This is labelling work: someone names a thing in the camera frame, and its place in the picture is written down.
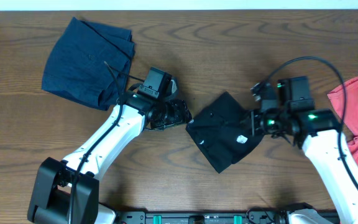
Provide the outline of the black polo shirt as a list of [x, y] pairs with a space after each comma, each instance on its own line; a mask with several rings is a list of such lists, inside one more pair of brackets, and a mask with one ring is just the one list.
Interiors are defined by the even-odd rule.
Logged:
[[263, 140], [263, 134], [252, 132], [250, 115], [225, 92], [187, 124], [186, 131], [216, 172], [238, 163]]

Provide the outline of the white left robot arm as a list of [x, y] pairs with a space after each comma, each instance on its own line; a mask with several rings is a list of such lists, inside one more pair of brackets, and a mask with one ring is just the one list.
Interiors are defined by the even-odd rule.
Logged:
[[185, 124], [191, 113], [180, 99], [133, 91], [121, 95], [106, 122], [77, 150], [41, 163], [27, 211], [32, 223], [113, 223], [116, 212], [99, 202], [99, 184], [122, 150], [145, 128]]

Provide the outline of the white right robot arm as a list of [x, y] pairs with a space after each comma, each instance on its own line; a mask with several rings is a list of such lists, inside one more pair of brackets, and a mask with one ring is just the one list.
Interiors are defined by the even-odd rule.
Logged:
[[341, 223], [358, 223], [358, 166], [342, 133], [342, 124], [329, 109], [252, 110], [240, 121], [251, 136], [293, 136], [317, 170]]

